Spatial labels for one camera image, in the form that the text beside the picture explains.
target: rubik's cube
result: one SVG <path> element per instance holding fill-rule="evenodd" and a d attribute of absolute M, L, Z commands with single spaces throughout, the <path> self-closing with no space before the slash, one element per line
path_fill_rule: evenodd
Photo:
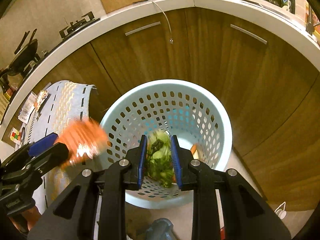
<path fill-rule="evenodd" d="M 10 134 L 10 140 L 14 141 L 16 144 L 21 144 L 21 136 L 22 132 L 19 132 L 17 129 L 12 128 L 12 132 Z"/>

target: white countertop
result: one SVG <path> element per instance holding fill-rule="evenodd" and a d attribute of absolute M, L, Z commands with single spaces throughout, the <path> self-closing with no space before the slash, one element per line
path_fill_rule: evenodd
<path fill-rule="evenodd" d="M 154 0 L 163 11 L 180 8 L 201 7 L 231 14 L 252 22 L 279 36 L 301 54 L 303 54 L 318 70 L 320 70 L 320 48 L 308 33 L 297 24 L 276 15 L 264 8 L 242 0 Z M 10 120 L 20 104 L 28 96 L 34 86 L 59 62 L 72 52 L 98 36 L 134 20 L 160 13 L 159 8 L 150 1 L 135 3 L 112 13 L 90 25 L 68 39 L 39 64 L 33 73 L 21 85 L 13 98 L 0 126 L 2 138 Z"/>

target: metal screw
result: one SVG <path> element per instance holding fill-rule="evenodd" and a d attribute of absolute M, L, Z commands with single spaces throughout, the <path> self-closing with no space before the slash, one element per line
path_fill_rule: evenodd
<path fill-rule="evenodd" d="M 89 169 L 84 169 L 84 170 L 82 171 L 82 176 L 88 177 L 88 176 L 90 176 L 90 175 L 91 175 L 91 170 L 89 170 Z"/>
<path fill-rule="evenodd" d="M 129 164 L 129 161 L 127 159 L 122 159 L 119 161 L 120 166 L 127 166 Z"/>
<path fill-rule="evenodd" d="M 192 160 L 191 162 L 190 162 L 190 164 L 192 165 L 192 166 L 199 166 L 200 165 L 200 161 L 199 160 Z"/>
<path fill-rule="evenodd" d="M 230 169 L 230 170 L 228 170 L 228 174 L 230 176 L 236 176 L 237 175 L 237 171 L 235 169 Z"/>

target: laundry basket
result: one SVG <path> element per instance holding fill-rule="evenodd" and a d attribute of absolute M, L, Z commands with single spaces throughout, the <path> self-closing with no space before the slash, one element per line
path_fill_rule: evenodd
<path fill-rule="evenodd" d="M 208 90 L 186 81 L 158 80 L 135 87 L 111 106 L 100 125 L 110 146 L 95 159 L 102 169 L 138 147 L 143 134 L 158 129 L 177 135 L 182 148 L 198 143 L 212 169 L 223 171 L 231 152 L 231 124 L 224 107 Z M 143 208 L 169 208 L 191 202 L 193 192 L 181 192 L 177 185 L 164 188 L 145 177 L 141 190 L 127 190 L 125 200 Z"/>

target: plush vegetable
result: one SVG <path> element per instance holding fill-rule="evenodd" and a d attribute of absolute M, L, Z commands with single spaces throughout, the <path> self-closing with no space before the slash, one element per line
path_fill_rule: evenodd
<path fill-rule="evenodd" d="M 170 138 L 161 130 L 149 136 L 146 172 L 163 187 L 171 187 L 174 182 L 174 171 L 170 149 Z"/>

